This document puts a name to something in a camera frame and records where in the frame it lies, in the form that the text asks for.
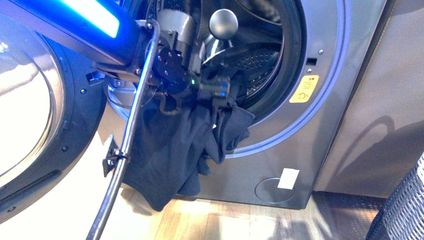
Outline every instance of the washing machine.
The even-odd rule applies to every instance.
[[[201,192],[195,197],[304,209],[394,1],[115,2],[134,19],[161,22],[164,11],[190,15],[196,25],[190,57],[249,73],[247,99],[240,107],[256,115],[250,137],[228,152],[221,165],[208,163],[211,174],[200,177]],[[211,32],[221,10],[237,19],[237,31],[230,37]],[[72,169],[93,137],[106,101],[127,120],[136,87],[114,78],[105,84],[105,76],[91,68],[88,58],[0,17],[7,26],[1,29],[0,76],[23,79],[5,85],[1,93],[23,90],[38,76],[50,105],[43,109],[37,124],[42,127],[27,150],[0,172],[1,222],[35,202]],[[162,23],[168,25],[170,32],[179,27]],[[20,104],[10,114],[22,112]],[[35,125],[26,122],[32,114],[27,111],[21,116],[25,122],[13,129]]]
[[[159,3],[151,1],[147,14],[189,7],[177,0]],[[194,7],[206,64],[220,59],[250,73],[241,107],[256,115],[250,137],[221,165],[208,163],[212,173],[200,177],[197,198],[306,207],[385,6],[385,0],[222,0]],[[139,14],[145,9],[142,4]],[[220,9],[239,18],[229,40],[216,39],[209,29]],[[124,119],[134,92],[120,80],[108,88],[109,102]]]

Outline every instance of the front-load washer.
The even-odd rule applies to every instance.
[[[197,40],[204,43],[204,61],[239,48],[238,55],[221,57],[222,63],[254,76],[242,106],[256,115],[250,137],[223,164],[208,164],[212,173],[200,177],[197,198],[306,207],[385,5],[385,0],[124,4],[138,18],[157,17],[166,9],[191,14]],[[210,31],[212,15],[222,9],[239,20],[231,39]],[[124,119],[134,92],[132,83],[120,80],[112,79],[108,87],[109,102]]]

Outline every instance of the warning sticker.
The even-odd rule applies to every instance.
[[[319,75],[306,75],[302,77],[296,92],[294,92],[289,102],[292,104],[299,104],[309,101],[309,98],[314,92],[319,79]]]

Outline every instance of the floor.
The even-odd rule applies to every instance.
[[[109,133],[122,139],[124,121],[107,106],[90,147],[49,193],[0,224],[1,239],[85,239],[109,184],[101,158]],[[315,192],[304,210],[172,200],[152,210],[135,190],[120,189],[102,240],[357,240],[364,239],[384,199]]]

